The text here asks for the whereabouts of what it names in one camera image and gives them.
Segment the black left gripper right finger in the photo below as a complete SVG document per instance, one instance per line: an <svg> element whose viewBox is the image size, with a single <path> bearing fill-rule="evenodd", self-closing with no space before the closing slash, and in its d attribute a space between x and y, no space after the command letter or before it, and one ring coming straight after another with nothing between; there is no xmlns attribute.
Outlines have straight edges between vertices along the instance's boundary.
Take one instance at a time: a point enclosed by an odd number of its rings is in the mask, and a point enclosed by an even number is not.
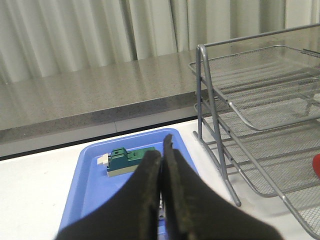
<svg viewBox="0 0 320 240"><path fill-rule="evenodd" d="M190 167L172 135L163 142L162 197L171 240L281 240L271 225L233 206Z"/></svg>

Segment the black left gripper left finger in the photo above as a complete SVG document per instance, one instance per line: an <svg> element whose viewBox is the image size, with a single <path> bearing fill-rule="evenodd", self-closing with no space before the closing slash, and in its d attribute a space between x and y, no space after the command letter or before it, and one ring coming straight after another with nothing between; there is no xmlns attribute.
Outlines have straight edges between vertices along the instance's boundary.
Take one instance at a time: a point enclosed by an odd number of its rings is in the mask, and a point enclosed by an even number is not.
<svg viewBox="0 0 320 240"><path fill-rule="evenodd" d="M58 240L156 240L162 156L148 150L128 181L101 207L61 230Z"/></svg>

